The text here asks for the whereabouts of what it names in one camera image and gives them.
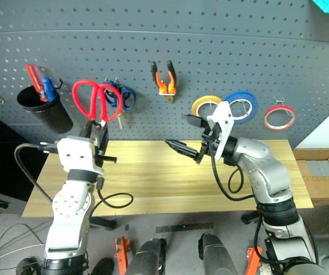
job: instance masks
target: blue scissors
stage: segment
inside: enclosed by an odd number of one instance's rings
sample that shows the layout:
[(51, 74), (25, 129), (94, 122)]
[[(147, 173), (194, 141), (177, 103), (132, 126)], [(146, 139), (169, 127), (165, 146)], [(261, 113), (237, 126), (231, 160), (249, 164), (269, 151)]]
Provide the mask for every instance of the blue scissors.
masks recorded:
[[(134, 107), (135, 103), (136, 103), (136, 92), (134, 92), (134, 90), (126, 87), (126, 86), (119, 86), (116, 83), (113, 82), (105, 82), (105, 84), (108, 84), (116, 89), (118, 89), (119, 93), (122, 96), (122, 99), (124, 101), (124, 106), (122, 107), (123, 110), (130, 110)], [(106, 97), (106, 101), (108, 102), (108, 104), (113, 107), (113, 108), (117, 108), (117, 101), (118, 98), (117, 96), (111, 92), (109, 89), (106, 89), (105, 92), (105, 97)], [(131, 104), (127, 104), (126, 101), (131, 99)]]

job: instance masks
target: yellow tape roll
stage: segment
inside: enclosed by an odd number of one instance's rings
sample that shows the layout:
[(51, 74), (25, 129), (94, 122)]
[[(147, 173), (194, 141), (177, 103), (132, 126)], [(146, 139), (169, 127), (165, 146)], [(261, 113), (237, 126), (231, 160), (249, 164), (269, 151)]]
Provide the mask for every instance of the yellow tape roll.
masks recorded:
[(205, 104), (215, 104), (218, 105), (220, 102), (223, 100), (217, 96), (203, 96), (199, 99), (197, 99), (193, 104), (192, 104), (192, 114), (194, 116), (199, 116), (199, 109), (201, 106)]

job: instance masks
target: tape roll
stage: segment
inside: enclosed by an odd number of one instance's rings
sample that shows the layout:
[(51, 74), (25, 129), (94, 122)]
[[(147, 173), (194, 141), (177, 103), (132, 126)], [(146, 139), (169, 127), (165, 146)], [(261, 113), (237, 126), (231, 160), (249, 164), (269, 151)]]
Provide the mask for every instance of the tape roll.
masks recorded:
[[(278, 110), (285, 110), (287, 113), (291, 114), (292, 118), (290, 119), (290, 121), (285, 124), (285, 125), (281, 125), (281, 126), (273, 126), (271, 125), (268, 121), (267, 121), (267, 117), (275, 112), (275, 111), (278, 111)], [(287, 105), (278, 105), (278, 106), (274, 106), (272, 108), (270, 108), (266, 114), (265, 114), (265, 117), (263, 119), (265, 125), (267, 128), (271, 129), (271, 130), (274, 130), (274, 131), (283, 131), (283, 130), (286, 130), (288, 128), (290, 128), (291, 126), (293, 126), (293, 124), (295, 123), (296, 121), (296, 112), (293, 108), (291, 108), (290, 106), (287, 106)]]
[(192, 104), (192, 114), (199, 116), (199, 109), (205, 104), (218, 105), (223, 100), (217, 96), (202, 96)]
[(245, 114), (243, 116), (233, 116), (234, 118), (234, 124), (240, 124), (240, 123), (245, 123), (251, 118), (253, 118), (257, 112), (258, 109), (258, 103), (254, 95), (248, 92), (237, 92), (234, 93), (230, 96), (228, 96), (225, 99), (227, 102), (229, 102), (229, 105), (231, 106), (232, 104), (236, 102), (241, 102), (241, 103), (248, 103), (249, 104), (249, 110), (245, 110)]

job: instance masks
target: red tape roll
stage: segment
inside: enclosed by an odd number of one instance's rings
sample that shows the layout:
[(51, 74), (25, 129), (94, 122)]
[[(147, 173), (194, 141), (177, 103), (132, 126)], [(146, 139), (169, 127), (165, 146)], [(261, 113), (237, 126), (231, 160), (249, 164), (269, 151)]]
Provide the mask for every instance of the red tape roll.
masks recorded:
[[(291, 113), (292, 115), (292, 118), (291, 120), (285, 124), (285, 125), (281, 125), (281, 126), (273, 126), (271, 125), (268, 121), (267, 121), (267, 117), (275, 112), (275, 111), (278, 111), (278, 110), (285, 110), (286, 112), (289, 112)], [(267, 128), (271, 129), (271, 130), (274, 130), (274, 131), (283, 131), (283, 130), (286, 130), (288, 128), (290, 128), (296, 121), (296, 112), (293, 108), (291, 108), (290, 106), (287, 106), (287, 105), (278, 105), (278, 106), (274, 106), (272, 108), (270, 108), (266, 114), (265, 114), (265, 117), (263, 119), (265, 125)]]

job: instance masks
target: blue tape roll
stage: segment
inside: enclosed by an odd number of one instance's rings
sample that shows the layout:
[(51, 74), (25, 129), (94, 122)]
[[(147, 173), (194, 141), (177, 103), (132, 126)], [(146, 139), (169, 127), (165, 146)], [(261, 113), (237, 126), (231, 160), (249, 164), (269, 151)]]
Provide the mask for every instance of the blue tape roll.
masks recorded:
[(252, 95), (251, 93), (248, 93), (248, 92), (237, 92), (237, 93), (234, 93), (230, 96), (228, 96), (225, 100), (227, 102), (229, 102), (229, 105), (232, 105), (232, 103), (234, 103), (234, 101), (238, 101), (238, 100), (247, 100), (250, 105), (251, 105), (251, 111), (250, 113), (248, 114), (248, 116), (242, 118), (242, 119), (239, 119), (239, 120), (234, 120), (234, 124), (240, 124), (240, 123), (245, 123), (247, 122), (248, 120), (250, 120), (251, 118), (253, 118), (257, 112), (257, 109), (258, 109), (258, 103), (257, 103), (257, 100), (256, 98), (254, 97), (254, 95)]

